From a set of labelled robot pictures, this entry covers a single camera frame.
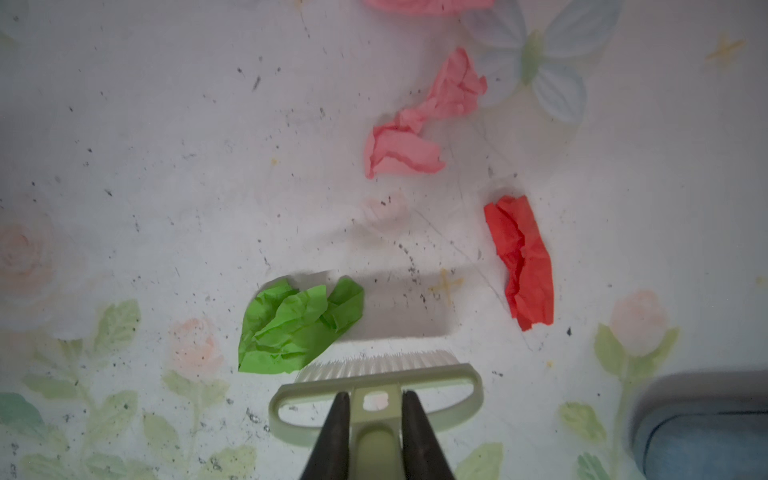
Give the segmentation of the green hand brush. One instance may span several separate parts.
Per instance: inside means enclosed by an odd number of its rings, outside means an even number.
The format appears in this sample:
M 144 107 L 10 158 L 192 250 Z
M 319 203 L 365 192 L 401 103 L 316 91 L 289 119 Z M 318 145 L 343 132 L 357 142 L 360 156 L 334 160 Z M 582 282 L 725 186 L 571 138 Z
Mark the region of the green hand brush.
M 350 396 L 347 479 L 407 479 L 402 458 L 402 395 L 416 392 L 437 433 L 470 420 L 482 407 L 477 370 L 444 350 L 311 364 L 281 386 L 269 404 L 272 433 L 311 452 L 335 396 Z

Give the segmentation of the small pink paper scrap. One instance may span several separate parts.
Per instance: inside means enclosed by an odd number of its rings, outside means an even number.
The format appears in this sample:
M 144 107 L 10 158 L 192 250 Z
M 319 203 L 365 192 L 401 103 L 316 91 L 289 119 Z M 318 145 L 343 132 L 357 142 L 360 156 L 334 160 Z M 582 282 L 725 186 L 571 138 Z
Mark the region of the small pink paper scrap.
M 393 120 L 374 127 L 363 150 L 364 175 L 431 175 L 445 168 L 439 144 L 422 137 L 430 121 L 451 119 L 476 111 L 487 92 L 467 51 L 458 47 L 441 66 L 426 99 L 397 112 Z

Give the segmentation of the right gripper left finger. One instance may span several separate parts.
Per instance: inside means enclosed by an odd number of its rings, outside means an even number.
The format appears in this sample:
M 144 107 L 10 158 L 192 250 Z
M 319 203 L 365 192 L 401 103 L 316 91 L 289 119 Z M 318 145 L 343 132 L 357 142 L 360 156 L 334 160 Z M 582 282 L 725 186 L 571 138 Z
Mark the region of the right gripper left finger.
M 312 449 L 301 480 L 346 480 L 349 474 L 351 405 L 347 392 L 339 392 L 331 405 Z

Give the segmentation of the green paper scrap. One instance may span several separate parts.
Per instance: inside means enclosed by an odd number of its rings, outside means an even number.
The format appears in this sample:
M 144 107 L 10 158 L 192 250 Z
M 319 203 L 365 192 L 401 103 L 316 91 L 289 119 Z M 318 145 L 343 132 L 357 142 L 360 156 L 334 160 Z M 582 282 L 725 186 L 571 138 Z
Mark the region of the green paper scrap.
M 299 371 L 363 316 L 365 291 L 343 277 L 332 290 L 306 290 L 282 279 L 247 306 L 238 345 L 238 370 L 275 375 Z

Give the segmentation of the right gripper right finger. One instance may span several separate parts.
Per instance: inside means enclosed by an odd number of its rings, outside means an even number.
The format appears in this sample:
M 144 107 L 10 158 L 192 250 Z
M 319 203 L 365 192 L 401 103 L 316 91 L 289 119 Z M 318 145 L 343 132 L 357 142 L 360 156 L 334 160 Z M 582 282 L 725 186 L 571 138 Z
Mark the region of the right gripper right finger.
M 408 480 L 454 480 L 416 392 L 402 395 L 402 458 Z

